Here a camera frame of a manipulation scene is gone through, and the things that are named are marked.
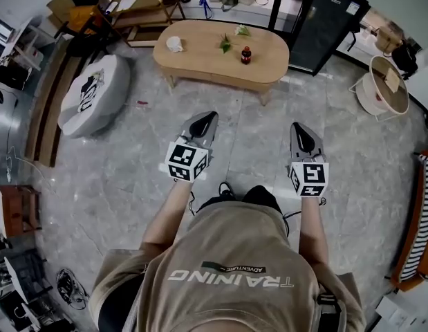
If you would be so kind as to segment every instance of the beige t-shirt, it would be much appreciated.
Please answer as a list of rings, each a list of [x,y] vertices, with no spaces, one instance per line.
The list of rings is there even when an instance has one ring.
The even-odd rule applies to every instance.
[[[99,277],[90,301],[97,325],[111,289],[147,262],[136,255]],[[201,210],[187,234],[149,262],[131,315],[137,314],[137,331],[190,331],[214,320],[235,320],[254,331],[311,331],[319,315],[317,280],[344,302],[346,331],[363,331],[360,305],[327,266],[312,268],[290,248],[280,213],[217,203]]]

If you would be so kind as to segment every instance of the gray tile floor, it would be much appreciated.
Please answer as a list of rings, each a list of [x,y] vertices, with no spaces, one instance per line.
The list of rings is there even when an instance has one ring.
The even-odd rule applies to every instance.
[[[132,81],[126,106],[106,129],[87,138],[61,138],[54,169],[37,173],[42,191],[37,245],[48,259],[48,274],[72,269],[90,292],[109,248],[136,248],[146,225],[173,182],[158,171],[170,140],[195,113],[215,110],[219,124],[207,180],[194,186],[195,208],[227,179],[238,193],[264,184],[286,212],[299,201],[285,198],[290,125],[299,121],[324,138],[330,185],[322,218],[336,273],[351,271],[368,321],[390,289],[383,279],[396,253],[407,217],[413,176],[412,152],[426,148],[420,109],[376,122],[348,91],[364,71],[332,57],[311,77],[288,71],[262,107],[241,89],[179,80],[170,89],[154,64],[151,49],[117,45],[129,58]],[[148,102],[138,106],[137,101]],[[186,213],[179,235],[192,216]],[[290,219],[290,240],[298,245],[299,216]],[[92,331],[87,311],[62,305],[82,330]]]

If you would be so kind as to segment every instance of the wooden coffee table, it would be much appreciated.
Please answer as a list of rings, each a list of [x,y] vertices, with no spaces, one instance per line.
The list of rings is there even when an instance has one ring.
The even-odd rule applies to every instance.
[[[250,89],[259,92],[262,105],[269,102],[268,91],[288,70],[289,48],[282,38],[260,28],[248,27],[250,37],[235,35],[236,24],[215,21],[179,21],[166,28],[153,49],[166,80],[188,77]],[[223,54],[221,36],[227,35],[232,47]],[[172,36],[182,39],[184,51],[173,53],[166,47]],[[252,61],[241,63],[241,51],[249,46]]]

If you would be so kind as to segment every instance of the white ottoman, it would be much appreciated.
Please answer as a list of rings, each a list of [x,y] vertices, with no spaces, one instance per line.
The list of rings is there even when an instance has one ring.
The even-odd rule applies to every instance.
[[[88,65],[63,99],[58,121],[63,134],[79,138],[107,125],[126,101],[129,80],[129,66],[118,55]]]

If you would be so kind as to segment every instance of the striped cushion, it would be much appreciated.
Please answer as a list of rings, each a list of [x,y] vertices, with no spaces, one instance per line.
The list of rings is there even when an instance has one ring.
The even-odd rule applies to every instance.
[[[413,245],[407,256],[406,263],[400,272],[400,282],[417,274],[418,265],[428,242],[428,156],[420,155],[419,159],[423,163],[424,170],[424,193],[422,194],[424,199],[418,222],[418,231],[413,239]]]

